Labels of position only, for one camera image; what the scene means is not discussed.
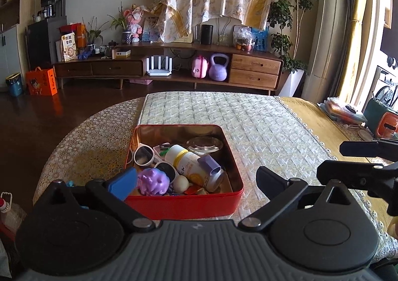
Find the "purple toy figure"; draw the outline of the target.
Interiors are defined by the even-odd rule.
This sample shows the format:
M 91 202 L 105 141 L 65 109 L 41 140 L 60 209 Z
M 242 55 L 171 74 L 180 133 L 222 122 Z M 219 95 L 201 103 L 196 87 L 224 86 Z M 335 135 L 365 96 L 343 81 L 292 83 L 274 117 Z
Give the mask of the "purple toy figure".
M 169 188 L 170 180 L 161 170 L 148 168 L 138 174 L 138 189 L 144 196 L 163 195 Z

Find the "yellow woven mat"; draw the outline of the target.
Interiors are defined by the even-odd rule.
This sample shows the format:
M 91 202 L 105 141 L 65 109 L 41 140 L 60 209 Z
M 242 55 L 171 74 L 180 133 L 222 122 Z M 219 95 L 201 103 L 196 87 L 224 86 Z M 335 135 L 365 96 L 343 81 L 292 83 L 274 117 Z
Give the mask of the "yellow woven mat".
M 331 151 L 334 157 L 340 161 L 355 161 L 355 162 L 372 162 L 382 163 L 384 165 L 391 164 L 390 161 L 380 157 L 376 158 L 355 158 L 344 157 L 339 152 L 339 145 L 346 141 L 359 141 L 360 138 L 357 134 L 359 130 L 356 128 L 344 128 L 340 123 L 330 120 L 318 106 L 309 101 L 293 97 L 281 97 L 282 102 L 296 117 L 298 117 L 307 128 L 312 130 L 312 133 L 318 137 L 318 140 L 324 143 L 324 147 Z M 380 198 L 372 198 L 364 194 L 366 205 L 370 208 L 371 212 L 376 212 L 376 220 L 383 223 L 383 231 L 395 236 L 394 228 L 397 227 L 397 218 L 387 214 L 387 203 Z

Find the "stack of magazines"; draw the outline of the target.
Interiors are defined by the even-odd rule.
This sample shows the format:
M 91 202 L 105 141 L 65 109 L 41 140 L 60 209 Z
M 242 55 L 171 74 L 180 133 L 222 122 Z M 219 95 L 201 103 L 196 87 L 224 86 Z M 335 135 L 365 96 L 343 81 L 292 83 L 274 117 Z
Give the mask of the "stack of magazines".
M 318 103 L 317 106 L 333 121 L 353 125 L 367 123 L 367 118 L 361 111 L 338 97 L 327 97 L 322 103 Z

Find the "lace patterned tablecloth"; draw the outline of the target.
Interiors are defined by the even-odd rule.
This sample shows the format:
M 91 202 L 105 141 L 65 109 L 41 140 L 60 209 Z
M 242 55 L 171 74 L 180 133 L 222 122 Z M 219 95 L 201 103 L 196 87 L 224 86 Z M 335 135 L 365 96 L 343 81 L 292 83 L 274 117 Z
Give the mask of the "lace patterned tablecloth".
M 125 165 L 143 104 L 143 97 L 117 103 L 71 130 L 45 163 L 33 201 L 57 179 L 85 185 L 91 179 L 108 179 L 118 174 Z

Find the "white yellow bottle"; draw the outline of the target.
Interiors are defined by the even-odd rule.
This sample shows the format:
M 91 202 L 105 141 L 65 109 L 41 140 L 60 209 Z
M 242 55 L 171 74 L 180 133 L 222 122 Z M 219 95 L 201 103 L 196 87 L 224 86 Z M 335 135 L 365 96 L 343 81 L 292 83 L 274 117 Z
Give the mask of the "white yellow bottle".
M 197 154 L 175 144 L 165 155 L 165 161 L 172 164 L 180 175 L 185 176 L 192 183 L 205 188 L 208 192 L 215 192 L 221 185 L 224 174 L 221 169 L 216 175 L 210 176 L 198 164 Z

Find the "purple inhaler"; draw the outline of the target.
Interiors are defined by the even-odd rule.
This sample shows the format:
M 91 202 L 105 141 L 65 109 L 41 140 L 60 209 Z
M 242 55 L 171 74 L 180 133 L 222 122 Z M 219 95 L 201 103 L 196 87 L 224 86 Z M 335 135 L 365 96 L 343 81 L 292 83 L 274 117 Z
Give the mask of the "purple inhaler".
M 221 166 L 210 155 L 199 157 L 198 164 L 210 176 L 218 174 L 221 170 Z

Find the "orange gift bag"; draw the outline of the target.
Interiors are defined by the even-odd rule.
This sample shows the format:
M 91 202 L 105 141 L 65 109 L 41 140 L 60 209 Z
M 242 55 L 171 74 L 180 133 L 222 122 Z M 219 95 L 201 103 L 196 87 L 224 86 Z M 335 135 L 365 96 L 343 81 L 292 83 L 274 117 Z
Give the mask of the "orange gift bag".
M 31 95 L 53 96 L 57 94 L 57 82 L 54 70 L 36 67 L 26 73 L 26 83 Z

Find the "teal bucket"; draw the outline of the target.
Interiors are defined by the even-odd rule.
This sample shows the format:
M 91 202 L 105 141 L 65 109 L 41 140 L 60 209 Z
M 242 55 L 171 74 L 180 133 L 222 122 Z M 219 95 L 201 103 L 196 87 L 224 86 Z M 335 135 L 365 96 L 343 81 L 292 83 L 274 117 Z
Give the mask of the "teal bucket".
M 5 83 L 11 96 L 18 97 L 23 93 L 22 77 L 19 72 L 9 75 L 5 79 Z

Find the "blue packaged item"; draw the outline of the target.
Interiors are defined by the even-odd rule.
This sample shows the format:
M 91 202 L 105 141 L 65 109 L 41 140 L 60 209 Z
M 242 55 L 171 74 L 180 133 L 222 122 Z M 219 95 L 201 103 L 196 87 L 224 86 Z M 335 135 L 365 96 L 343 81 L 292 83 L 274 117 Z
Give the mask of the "blue packaged item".
M 253 36 L 253 50 L 267 52 L 268 50 L 268 27 L 265 30 L 260 30 L 257 28 L 251 29 Z

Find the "small white yellow box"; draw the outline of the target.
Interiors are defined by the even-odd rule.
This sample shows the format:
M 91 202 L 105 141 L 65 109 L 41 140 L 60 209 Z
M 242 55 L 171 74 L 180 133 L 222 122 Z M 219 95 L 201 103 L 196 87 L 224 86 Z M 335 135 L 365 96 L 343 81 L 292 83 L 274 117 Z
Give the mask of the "small white yellow box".
M 131 50 L 130 49 L 116 49 L 113 51 L 114 53 L 114 59 L 116 58 L 128 58 L 131 55 Z

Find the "black cabinet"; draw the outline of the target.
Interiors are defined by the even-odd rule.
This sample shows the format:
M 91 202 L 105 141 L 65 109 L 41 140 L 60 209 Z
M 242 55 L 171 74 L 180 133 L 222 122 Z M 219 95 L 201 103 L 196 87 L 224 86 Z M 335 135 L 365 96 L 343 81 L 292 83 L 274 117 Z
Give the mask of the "black cabinet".
M 50 68 L 57 62 L 56 42 L 61 39 L 60 28 L 67 24 L 66 0 L 41 0 L 40 17 L 27 28 L 28 61 L 30 70 Z

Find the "small potted plant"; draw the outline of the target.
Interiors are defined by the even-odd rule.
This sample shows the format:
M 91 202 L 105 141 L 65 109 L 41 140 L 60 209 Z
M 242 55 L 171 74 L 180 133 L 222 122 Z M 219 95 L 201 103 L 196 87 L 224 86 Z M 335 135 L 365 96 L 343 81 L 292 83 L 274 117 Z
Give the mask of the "small potted plant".
M 122 45 L 128 45 L 131 43 L 131 30 L 128 21 L 129 14 L 130 14 L 129 10 L 123 9 L 122 3 L 120 3 L 120 6 L 118 7 L 118 14 L 116 17 L 109 14 L 109 17 L 111 18 L 110 28 L 114 28 L 114 30 L 118 28 L 122 29 L 122 34 L 121 34 Z

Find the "wooden tv cabinet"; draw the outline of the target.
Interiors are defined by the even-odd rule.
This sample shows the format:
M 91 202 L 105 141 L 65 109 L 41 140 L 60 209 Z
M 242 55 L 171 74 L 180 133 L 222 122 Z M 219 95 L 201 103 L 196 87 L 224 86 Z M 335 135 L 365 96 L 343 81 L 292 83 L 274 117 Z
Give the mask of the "wooden tv cabinet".
M 53 65 L 59 86 L 67 79 L 118 79 L 120 86 L 127 79 L 148 79 L 168 82 L 215 84 L 239 88 L 265 90 L 269 94 L 277 90 L 282 73 L 282 60 L 273 54 L 261 51 L 241 51 L 222 45 L 201 45 L 198 43 L 133 43 L 120 45 L 119 49 L 130 49 L 128 58 L 58 62 Z M 208 60 L 212 54 L 229 56 L 227 79 L 219 82 L 206 75 L 204 79 L 192 76 L 192 62 L 202 55 Z M 145 60 L 150 56 L 169 56 L 173 59 L 173 70 L 168 77 L 150 77 L 146 74 Z

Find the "pink toy case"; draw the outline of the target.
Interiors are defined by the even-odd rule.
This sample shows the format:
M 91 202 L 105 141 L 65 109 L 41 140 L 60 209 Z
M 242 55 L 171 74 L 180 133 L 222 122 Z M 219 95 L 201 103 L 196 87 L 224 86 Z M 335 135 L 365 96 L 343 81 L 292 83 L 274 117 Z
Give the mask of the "pink toy case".
M 204 79 L 208 72 L 208 60 L 198 55 L 192 62 L 192 76 L 196 79 Z

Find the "black speaker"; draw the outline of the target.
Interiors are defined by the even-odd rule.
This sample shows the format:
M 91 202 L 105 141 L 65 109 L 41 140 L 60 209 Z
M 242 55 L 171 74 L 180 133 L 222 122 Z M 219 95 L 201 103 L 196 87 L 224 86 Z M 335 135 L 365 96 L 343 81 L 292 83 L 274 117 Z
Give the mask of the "black speaker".
M 200 29 L 200 43 L 202 45 L 211 45 L 213 35 L 213 26 L 208 24 L 201 25 Z

